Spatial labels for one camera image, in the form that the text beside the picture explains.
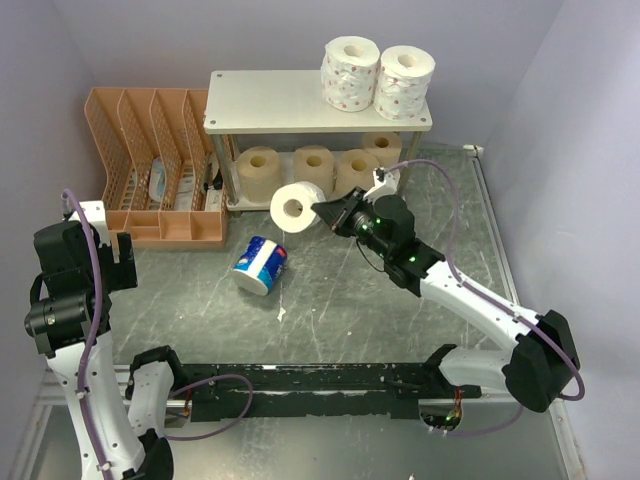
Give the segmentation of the plain white paper roll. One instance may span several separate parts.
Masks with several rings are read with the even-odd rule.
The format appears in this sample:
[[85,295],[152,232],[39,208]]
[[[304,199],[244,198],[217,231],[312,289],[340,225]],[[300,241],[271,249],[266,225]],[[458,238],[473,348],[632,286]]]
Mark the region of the plain white paper roll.
[[320,221],[312,206],[324,201],[324,192],[313,183],[291,183],[274,193],[270,203],[270,216],[285,233],[301,233]]

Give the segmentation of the brown paper roll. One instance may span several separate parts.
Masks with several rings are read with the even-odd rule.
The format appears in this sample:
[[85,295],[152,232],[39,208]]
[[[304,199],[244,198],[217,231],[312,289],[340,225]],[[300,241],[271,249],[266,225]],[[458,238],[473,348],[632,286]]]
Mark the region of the brown paper roll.
[[336,163],[334,197],[341,198],[355,187],[367,191],[374,185],[374,170],[378,159],[362,149],[345,151]]

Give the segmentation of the blue paper roll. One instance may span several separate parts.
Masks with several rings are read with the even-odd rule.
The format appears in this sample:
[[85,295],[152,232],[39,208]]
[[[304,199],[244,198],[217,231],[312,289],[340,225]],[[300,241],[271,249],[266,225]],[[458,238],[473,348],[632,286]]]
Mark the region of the blue paper roll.
[[278,281],[287,259],[283,246],[265,237],[253,236],[232,268],[231,277],[240,288],[266,296]]

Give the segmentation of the white floral roll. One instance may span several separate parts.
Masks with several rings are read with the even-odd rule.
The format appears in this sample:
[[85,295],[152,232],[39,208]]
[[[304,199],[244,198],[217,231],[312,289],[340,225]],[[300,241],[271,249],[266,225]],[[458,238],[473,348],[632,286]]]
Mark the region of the white floral roll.
[[325,45],[320,68],[324,100],[344,112],[368,108],[374,98],[380,51],[375,42],[341,36]]
[[420,48],[407,45],[387,48],[380,57],[375,111],[392,121],[418,119],[426,105],[435,67],[435,59]]

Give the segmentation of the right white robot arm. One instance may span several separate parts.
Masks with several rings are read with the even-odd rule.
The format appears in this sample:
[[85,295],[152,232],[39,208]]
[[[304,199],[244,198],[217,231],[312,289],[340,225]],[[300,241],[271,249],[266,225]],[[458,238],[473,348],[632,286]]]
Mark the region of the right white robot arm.
[[474,325],[501,349],[475,355],[453,348],[424,374],[426,390],[448,396],[458,385],[503,388],[523,407],[538,413],[579,378],[579,357],[567,319],[515,305],[463,275],[421,241],[415,217],[397,195],[369,201],[356,188],[348,196],[312,207],[331,231],[353,237],[383,261],[389,279]]

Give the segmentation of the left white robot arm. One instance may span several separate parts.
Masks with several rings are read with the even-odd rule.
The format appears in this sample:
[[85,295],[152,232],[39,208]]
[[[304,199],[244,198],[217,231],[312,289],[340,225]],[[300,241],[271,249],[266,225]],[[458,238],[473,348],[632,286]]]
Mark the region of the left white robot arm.
[[170,479],[174,462],[164,434],[167,399],[187,385],[168,347],[144,354],[131,367],[129,402],[113,362],[109,295],[138,284],[132,241],[118,250],[78,220],[34,235],[41,272],[30,290],[24,325],[58,380],[72,418],[84,479]]

